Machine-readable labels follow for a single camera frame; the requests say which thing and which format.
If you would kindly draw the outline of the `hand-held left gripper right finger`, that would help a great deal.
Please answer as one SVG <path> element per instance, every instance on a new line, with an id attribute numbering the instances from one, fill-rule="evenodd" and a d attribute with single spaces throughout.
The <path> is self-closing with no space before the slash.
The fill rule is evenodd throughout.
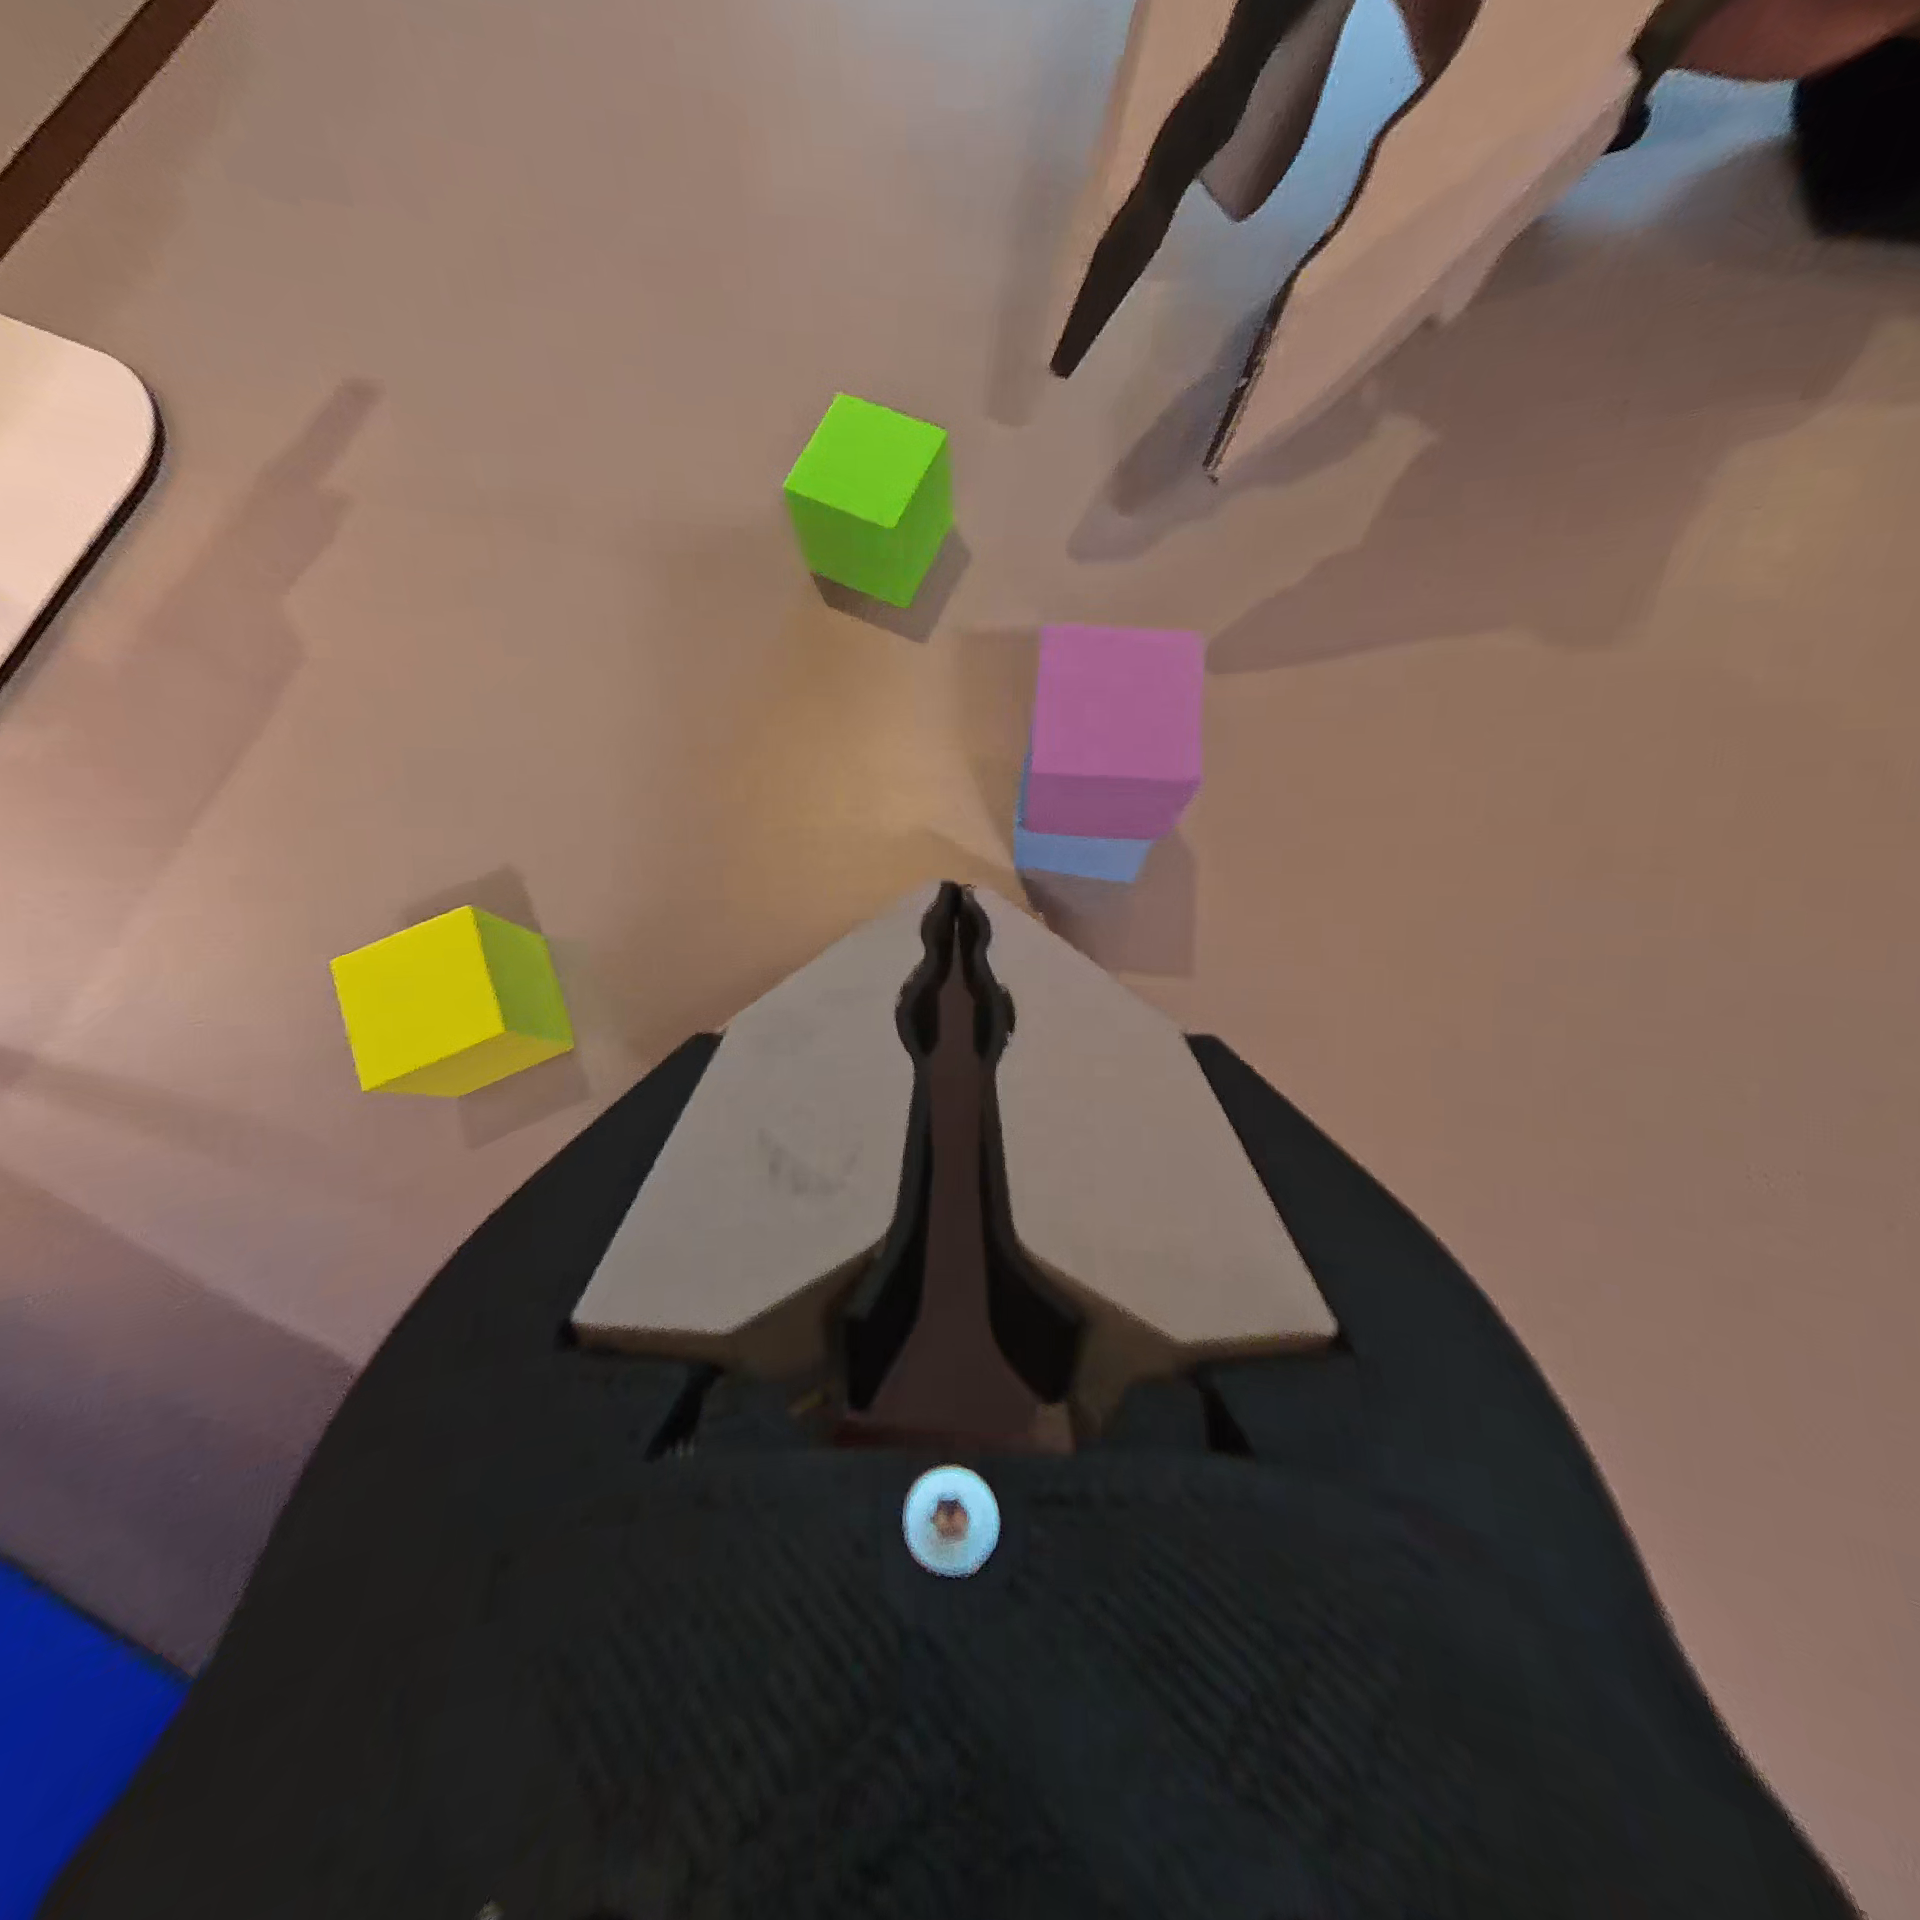
<path id="1" fill-rule="evenodd" d="M 997 1335 L 1042 1400 L 1327 1350 L 1336 1317 L 1189 1036 L 999 894 L 954 899 L 991 1071 Z"/>

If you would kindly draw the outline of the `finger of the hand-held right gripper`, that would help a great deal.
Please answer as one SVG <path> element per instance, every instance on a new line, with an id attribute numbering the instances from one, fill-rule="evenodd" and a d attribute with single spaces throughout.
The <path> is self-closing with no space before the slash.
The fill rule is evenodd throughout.
<path id="1" fill-rule="evenodd" d="M 1050 286 L 1070 379 L 1162 250 L 1189 192 L 1232 225 L 1275 196 L 1322 105 L 1352 3 L 1139 3 Z"/>
<path id="2" fill-rule="evenodd" d="M 1320 416 L 1493 266 L 1615 140 L 1637 3 L 1396 5 L 1417 88 L 1276 291 L 1209 444 L 1224 482 Z"/>

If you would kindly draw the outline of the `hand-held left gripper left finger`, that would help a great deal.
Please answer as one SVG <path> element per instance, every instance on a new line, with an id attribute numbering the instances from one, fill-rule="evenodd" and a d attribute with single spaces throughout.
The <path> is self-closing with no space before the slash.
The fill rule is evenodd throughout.
<path id="1" fill-rule="evenodd" d="M 580 1347 L 759 1380 L 825 1366 L 900 1208 L 900 1006 L 957 899 L 909 892 L 729 1020 L 573 1308 Z"/>

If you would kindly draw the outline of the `blue foam cube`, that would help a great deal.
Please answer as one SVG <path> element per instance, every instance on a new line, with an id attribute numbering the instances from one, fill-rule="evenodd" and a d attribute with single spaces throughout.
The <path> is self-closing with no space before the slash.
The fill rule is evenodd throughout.
<path id="1" fill-rule="evenodd" d="M 1021 784 L 1014 865 L 1021 874 L 1130 887 L 1141 878 L 1152 839 L 1036 831 L 1028 822 L 1028 784 Z"/>

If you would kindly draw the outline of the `yellow foam cube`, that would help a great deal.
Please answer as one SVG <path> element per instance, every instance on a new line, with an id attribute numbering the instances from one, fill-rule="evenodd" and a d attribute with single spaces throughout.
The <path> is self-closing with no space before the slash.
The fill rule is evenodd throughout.
<path id="1" fill-rule="evenodd" d="M 363 1092 L 464 1098 L 575 1050 L 547 938 L 476 906 L 331 962 Z"/>

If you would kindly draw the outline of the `purple foam cube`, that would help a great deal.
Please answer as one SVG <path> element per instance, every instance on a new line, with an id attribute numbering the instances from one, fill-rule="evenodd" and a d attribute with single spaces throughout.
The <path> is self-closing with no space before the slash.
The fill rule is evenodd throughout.
<path id="1" fill-rule="evenodd" d="M 1205 777 L 1206 638 L 1046 624 L 1021 818 L 1050 837 L 1152 844 Z"/>

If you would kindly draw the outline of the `green foam cube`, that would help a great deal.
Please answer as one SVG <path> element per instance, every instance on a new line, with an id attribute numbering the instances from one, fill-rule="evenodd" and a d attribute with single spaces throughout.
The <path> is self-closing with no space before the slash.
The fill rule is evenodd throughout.
<path id="1" fill-rule="evenodd" d="M 819 582 L 904 613 L 954 525 L 948 431 L 834 395 L 788 468 L 783 499 Z"/>

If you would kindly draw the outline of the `person's right forearm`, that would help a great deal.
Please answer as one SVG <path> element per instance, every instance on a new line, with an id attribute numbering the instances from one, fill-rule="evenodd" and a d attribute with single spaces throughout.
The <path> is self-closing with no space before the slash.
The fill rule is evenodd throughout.
<path id="1" fill-rule="evenodd" d="M 1897 36 L 1795 85 L 1797 181 L 1813 229 L 1918 242 L 1918 40 Z"/>

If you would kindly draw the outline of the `person's right hand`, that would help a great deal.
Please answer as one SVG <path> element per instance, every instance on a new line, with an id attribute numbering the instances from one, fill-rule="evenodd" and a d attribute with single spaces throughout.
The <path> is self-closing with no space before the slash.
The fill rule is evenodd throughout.
<path id="1" fill-rule="evenodd" d="M 1740 85 L 1789 85 L 1917 34 L 1918 3 L 1727 3 L 1698 26 L 1677 66 Z"/>

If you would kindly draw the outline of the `blue plastic bin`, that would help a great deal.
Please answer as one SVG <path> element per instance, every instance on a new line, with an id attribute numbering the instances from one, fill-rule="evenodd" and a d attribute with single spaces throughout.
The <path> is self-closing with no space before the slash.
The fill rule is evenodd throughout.
<path id="1" fill-rule="evenodd" d="M 156 1746 L 189 1676 L 2 1564 L 2 1915 L 37 1913 Z"/>

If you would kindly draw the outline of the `white document stand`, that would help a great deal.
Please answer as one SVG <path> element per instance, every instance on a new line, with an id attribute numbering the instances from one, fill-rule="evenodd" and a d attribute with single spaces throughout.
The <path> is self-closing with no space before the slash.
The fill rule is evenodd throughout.
<path id="1" fill-rule="evenodd" d="M 154 395 L 100 349 L 2 319 L 2 676 L 128 525 L 158 477 Z"/>

